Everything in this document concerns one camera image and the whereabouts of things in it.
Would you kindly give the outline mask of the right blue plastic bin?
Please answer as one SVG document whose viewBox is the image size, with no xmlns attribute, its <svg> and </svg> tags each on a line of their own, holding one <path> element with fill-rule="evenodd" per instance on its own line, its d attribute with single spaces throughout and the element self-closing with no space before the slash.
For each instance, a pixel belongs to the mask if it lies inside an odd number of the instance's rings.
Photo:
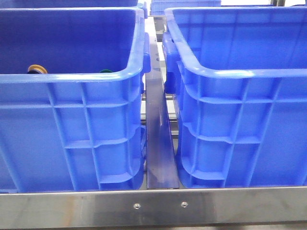
<svg viewBox="0 0 307 230">
<path fill-rule="evenodd" d="M 187 188 L 307 184 L 306 7 L 165 10 Z"/>
</svg>

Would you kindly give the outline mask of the steel divider bar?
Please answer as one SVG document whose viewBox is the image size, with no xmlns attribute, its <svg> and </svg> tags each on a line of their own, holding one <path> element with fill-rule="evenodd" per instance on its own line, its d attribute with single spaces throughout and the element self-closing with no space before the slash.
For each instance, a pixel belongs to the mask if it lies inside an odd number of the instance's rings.
<svg viewBox="0 0 307 230">
<path fill-rule="evenodd" d="M 151 71 L 145 78 L 147 188 L 178 189 L 180 183 L 155 34 L 149 35 L 149 45 Z"/>
</svg>

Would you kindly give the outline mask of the blue plastic bin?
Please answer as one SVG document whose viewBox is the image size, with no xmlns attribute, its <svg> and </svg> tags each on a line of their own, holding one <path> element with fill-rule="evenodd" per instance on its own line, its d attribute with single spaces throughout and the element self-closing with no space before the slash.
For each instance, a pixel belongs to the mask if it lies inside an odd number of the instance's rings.
<svg viewBox="0 0 307 230">
<path fill-rule="evenodd" d="M 140 188 L 144 26 L 137 8 L 1 9 L 1 193 Z"/>
<path fill-rule="evenodd" d="M 306 7 L 165 10 L 187 188 L 307 184 Z"/>
</svg>

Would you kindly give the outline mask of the rear left blue bin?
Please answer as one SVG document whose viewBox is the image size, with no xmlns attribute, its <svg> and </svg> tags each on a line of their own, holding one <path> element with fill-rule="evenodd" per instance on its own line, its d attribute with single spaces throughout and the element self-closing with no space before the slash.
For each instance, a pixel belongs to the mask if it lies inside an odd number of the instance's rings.
<svg viewBox="0 0 307 230">
<path fill-rule="evenodd" d="M 144 0 L 1 0 L 1 9 L 13 8 L 76 8 L 76 7 L 133 7 L 140 8 L 148 18 Z"/>
</svg>

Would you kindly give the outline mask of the rear right blue bin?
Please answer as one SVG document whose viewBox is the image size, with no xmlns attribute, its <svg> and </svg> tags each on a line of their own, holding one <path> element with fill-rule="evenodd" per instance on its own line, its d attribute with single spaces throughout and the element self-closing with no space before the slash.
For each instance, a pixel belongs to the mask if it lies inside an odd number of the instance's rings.
<svg viewBox="0 0 307 230">
<path fill-rule="evenodd" d="M 220 6 L 220 0 L 153 0 L 151 1 L 150 15 L 164 15 L 164 10 L 167 8 Z"/>
</svg>

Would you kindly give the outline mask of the yellow push button switch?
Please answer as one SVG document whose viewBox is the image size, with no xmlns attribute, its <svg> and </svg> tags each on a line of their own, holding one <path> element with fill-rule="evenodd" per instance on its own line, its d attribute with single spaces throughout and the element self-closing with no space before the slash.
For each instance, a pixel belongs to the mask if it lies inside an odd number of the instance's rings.
<svg viewBox="0 0 307 230">
<path fill-rule="evenodd" d="M 48 74 L 48 71 L 41 65 L 33 64 L 28 67 L 27 74 Z"/>
</svg>

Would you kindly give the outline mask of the steel front rail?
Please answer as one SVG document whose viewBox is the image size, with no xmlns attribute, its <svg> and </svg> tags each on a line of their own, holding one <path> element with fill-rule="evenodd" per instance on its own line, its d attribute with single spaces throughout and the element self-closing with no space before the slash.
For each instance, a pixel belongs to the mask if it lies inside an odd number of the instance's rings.
<svg viewBox="0 0 307 230">
<path fill-rule="evenodd" d="M 305 187 L 2 194 L 2 229 L 305 222 Z"/>
</svg>

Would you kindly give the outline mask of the left blue plastic bin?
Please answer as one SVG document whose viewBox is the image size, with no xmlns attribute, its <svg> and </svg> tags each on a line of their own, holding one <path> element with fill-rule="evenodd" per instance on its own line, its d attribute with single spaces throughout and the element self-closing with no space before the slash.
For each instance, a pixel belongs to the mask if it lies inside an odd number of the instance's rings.
<svg viewBox="0 0 307 230">
<path fill-rule="evenodd" d="M 140 188 L 144 26 L 137 8 L 1 9 L 1 193 Z"/>
</svg>

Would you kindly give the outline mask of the green push button switch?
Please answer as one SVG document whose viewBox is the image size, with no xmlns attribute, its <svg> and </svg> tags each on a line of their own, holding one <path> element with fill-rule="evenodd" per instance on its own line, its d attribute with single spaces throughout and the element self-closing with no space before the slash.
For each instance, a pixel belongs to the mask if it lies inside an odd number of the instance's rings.
<svg viewBox="0 0 307 230">
<path fill-rule="evenodd" d="M 100 73 L 112 73 L 113 71 L 110 69 L 103 69 L 100 71 Z"/>
</svg>

